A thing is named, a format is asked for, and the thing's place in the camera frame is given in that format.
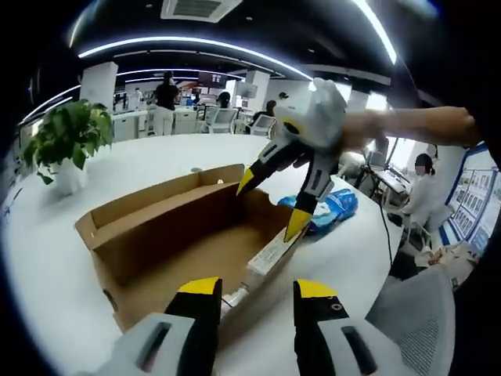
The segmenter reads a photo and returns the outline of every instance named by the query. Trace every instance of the air conditioning vent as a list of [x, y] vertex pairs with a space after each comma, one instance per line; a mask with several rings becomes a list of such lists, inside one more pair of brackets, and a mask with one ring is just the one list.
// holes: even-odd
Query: air conditioning vent
[[216, 24], [241, 2], [242, 0], [164, 0], [160, 18]]

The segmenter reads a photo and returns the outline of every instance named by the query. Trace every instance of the cardboard box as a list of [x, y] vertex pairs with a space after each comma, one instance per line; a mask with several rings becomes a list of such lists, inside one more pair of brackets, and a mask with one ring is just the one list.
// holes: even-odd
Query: cardboard box
[[283, 243], [291, 209], [271, 204], [260, 190], [236, 197], [243, 169], [169, 180], [77, 221], [121, 330], [163, 312], [190, 280], [222, 278], [225, 300], [235, 306], [291, 256], [299, 238]]

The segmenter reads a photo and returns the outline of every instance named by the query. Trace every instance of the poster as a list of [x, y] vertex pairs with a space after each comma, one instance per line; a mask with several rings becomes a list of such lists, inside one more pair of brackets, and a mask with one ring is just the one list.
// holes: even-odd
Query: poster
[[473, 226], [475, 224], [475, 217], [469, 213], [463, 206], [461, 206], [452, 221], [452, 225], [456, 229], [457, 233], [460, 235], [462, 239], [468, 237]]
[[463, 199], [467, 195], [468, 186], [470, 185], [473, 173], [474, 173], [473, 170], [464, 169], [463, 173], [461, 174], [460, 180], [457, 182], [456, 189], [449, 203], [449, 205], [455, 212], [457, 211], [457, 209], [463, 202]]
[[493, 170], [467, 168], [463, 170], [449, 204], [455, 210], [451, 218], [452, 226], [461, 239], [471, 237], [478, 226], [496, 173]]
[[492, 193], [488, 198], [484, 213], [480, 217], [477, 229], [470, 239], [471, 244], [480, 252], [484, 251], [485, 245], [494, 230], [499, 210], [501, 209], [501, 173], [496, 172], [492, 186]]

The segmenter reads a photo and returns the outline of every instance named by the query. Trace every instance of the blue package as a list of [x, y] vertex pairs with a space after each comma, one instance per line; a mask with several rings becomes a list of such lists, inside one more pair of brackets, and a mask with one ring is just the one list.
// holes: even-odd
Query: blue package
[[[287, 196], [278, 202], [278, 205], [290, 208], [295, 204], [296, 196]], [[348, 188], [329, 193], [324, 201], [317, 204], [308, 232], [323, 233], [330, 230], [335, 222], [342, 222], [352, 217], [358, 206], [359, 200]]]

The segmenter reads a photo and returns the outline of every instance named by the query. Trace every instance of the dark hair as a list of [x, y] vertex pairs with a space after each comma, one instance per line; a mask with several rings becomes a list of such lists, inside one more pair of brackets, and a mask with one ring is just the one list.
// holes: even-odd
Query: dark hair
[[435, 175], [435, 170], [433, 168], [433, 161], [428, 154], [420, 154], [416, 157], [415, 166], [424, 166], [424, 171], [427, 174]]
[[276, 101], [275, 100], [269, 100], [266, 103], [266, 114], [268, 116], [275, 116], [275, 113], [273, 112], [273, 109], [275, 108], [275, 106], [276, 106]]
[[229, 92], [222, 92], [221, 94], [219, 94], [218, 102], [221, 108], [228, 108], [230, 99], [231, 96]]
[[172, 72], [168, 70], [167, 72], [164, 73], [164, 82], [168, 83], [172, 77], [174, 77], [172, 76]]
[[435, 158], [438, 159], [438, 145], [435, 143], [432, 143], [433, 146], [435, 146]]

